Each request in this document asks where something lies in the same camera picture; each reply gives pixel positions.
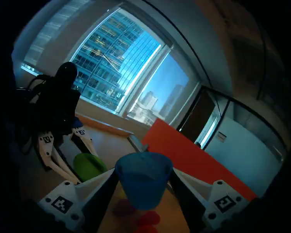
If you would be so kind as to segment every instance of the glass skyscraper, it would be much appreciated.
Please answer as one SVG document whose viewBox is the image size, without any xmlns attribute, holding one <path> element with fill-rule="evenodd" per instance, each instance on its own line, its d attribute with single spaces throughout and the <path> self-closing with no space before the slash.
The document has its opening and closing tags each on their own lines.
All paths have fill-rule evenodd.
<svg viewBox="0 0 291 233">
<path fill-rule="evenodd" d="M 78 67 L 74 89 L 113 111 L 160 44 L 119 10 L 104 21 L 73 57 Z"/>
</svg>

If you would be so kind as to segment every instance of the black cable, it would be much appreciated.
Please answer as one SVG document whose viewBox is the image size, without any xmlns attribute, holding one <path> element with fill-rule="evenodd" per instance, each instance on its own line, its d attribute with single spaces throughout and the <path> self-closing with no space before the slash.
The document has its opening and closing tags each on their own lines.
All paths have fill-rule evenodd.
<svg viewBox="0 0 291 233">
<path fill-rule="evenodd" d="M 201 63 L 201 60 L 199 59 L 197 53 L 195 52 L 195 50 L 193 49 L 192 45 L 190 44 L 190 42 L 186 39 L 186 37 L 182 34 L 182 32 L 177 28 L 177 26 L 163 13 L 161 12 L 157 7 L 155 7 L 152 3 L 148 2 L 147 0 L 142 0 L 144 1 L 146 4 L 150 5 L 153 9 L 155 9 L 156 11 L 158 11 L 176 30 L 177 32 L 182 36 L 182 38 L 185 40 L 185 42 L 187 43 L 187 45 L 190 47 L 191 51 L 194 53 L 195 57 L 197 58 L 198 62 L 200 63 L 201 65 L 201 68 L 202 70 L 204 71 L 207 79 L 208 79 L 208 82 L 209 82 L 209 85 L 210 87 L 213 89 L 213 85 L 210 81 L 210 78 L 208 76 L 208 73 L 206 72 L 206 69 L 205 67 L 203 66 L 203 64 Z M 216 100 L 216 103 L 217 103 L 217 106 L 218 106 L 218 109 L 219 109 L 219 114 L 220 114 L 220 117 L 222 116 L 221 115 L 221 111 L 220 111 L 220 107 L 219 107 L 219 104 L 218 104 L 218 100 L 217 98 L 215 97 L 215 100 Z"/>
</svg>

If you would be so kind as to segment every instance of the white wall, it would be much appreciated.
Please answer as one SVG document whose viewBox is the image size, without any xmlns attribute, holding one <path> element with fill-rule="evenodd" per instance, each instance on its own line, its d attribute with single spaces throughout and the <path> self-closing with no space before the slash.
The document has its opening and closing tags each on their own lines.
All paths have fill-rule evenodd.
<svg viewBox="0 0 291 233">
<path fill-rule="evenodd" d="M 218 132 L 227 136 L 223 143 L 217 139 Z M 205 151 L 261 197 L 281 163 L 256 136 L 228 117 L 218 132 Z"/>
</svg>

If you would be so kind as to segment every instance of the red plastic piece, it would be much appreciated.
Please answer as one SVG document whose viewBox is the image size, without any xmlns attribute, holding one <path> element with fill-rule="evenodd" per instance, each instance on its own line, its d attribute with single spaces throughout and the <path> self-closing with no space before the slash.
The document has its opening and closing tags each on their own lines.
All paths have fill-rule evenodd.
<svg viewBox="0 0 291 233">
<path fill-rule="evenodd" d="M 161 217 L 155 211 L 148 211 L 137 220 L 137 225 L 157 225 L 160 220 Z"/>
</svg>

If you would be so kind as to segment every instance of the glass window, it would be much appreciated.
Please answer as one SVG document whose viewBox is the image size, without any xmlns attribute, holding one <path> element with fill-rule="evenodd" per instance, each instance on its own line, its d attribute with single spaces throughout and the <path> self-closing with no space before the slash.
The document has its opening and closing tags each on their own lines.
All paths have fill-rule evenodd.
<svg viewBox="0 0 291 233">
<path fill-rule="evenodd" d="M 192 89 L 186 90 L 188 82 L 186 73 L 168 54 L 143 88 L 128 117 L 150 126 L 157 118 L 170 123 L 183 106 L 182 100 L 187 100 L 192 93 Z"/>
<path fill-rule="evenodd" d="M 118 106 L 127 97 L 125 93 L 133 88 L 140 71 L 149 65 L 161 47 L 149 32 L 127 15 L 122 9 L 111 15 L 92 32 L 71 59 L 79 72 L 85 69 L 90 77 L 87 81 L 77 78 L 74 87 L 83 86 L 83 97 L 116 112 L 120 111 Z"/>
</svg>

